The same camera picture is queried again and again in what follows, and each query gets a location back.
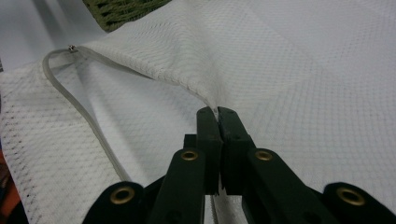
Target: green perforated object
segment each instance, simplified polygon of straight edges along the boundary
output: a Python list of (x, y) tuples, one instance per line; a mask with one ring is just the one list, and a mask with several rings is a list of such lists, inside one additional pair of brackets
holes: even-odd
[(100, 27), (111, 32), (138, 20), (170, 0), (82, 0)]

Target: white cloth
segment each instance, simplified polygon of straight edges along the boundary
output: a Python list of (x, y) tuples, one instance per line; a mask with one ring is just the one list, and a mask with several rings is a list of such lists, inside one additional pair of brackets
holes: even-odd
[[(135, 72), (84, 48), (52, 59), (52, 72), (133, 181), (165, 173), (204, 102), (235, 110), (307, 186), (348, 182), (396, 212), (395, 19), (394, 1), (174, 0), (84, 45)], [(29, 219), (79, 223), (119, 179), (106, 143), (41, 66), (0, 77), (0, 135)], [(220, 223), (246, 222), (239, 203), (215, 201)]]

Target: brass screw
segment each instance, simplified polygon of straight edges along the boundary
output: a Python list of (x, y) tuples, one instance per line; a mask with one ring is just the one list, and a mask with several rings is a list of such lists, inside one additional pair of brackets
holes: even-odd
[(134, 189), (128, 186), (115, 189), (110, 195), (110, 201), (114, 204), (128, 203), (134, 197)]
[(181, 154), (181, 159), (185, 161), (195, 161), (198, 158), (198, 153), (194, 151), (185, 151)]
[(271, 153), (266, 152), (266, 151), (257, 151), (255, 155), (256, 155), (256, 158), (261, 161), (270, 161), (273, 158)]
[(361, 196), (357, 191), (347, 188), (337, 189), (337, 195), (346, 203), (350, 203), (356, 206), (362, 206), (366, 203), (363, 196)]

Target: gray surface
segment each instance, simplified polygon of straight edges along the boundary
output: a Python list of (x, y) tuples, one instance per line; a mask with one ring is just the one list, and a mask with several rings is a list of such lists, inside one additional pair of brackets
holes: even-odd
[(0, 55), (5, 71), (105, 34), (80, 0), (0, 2)]

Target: green basket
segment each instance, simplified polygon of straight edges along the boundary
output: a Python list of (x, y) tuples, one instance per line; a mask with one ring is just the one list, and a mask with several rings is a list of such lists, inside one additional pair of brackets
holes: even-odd
[(99, 26), (111, 32), (127, 21), (138, 20), (170, 0), (82, 0)]

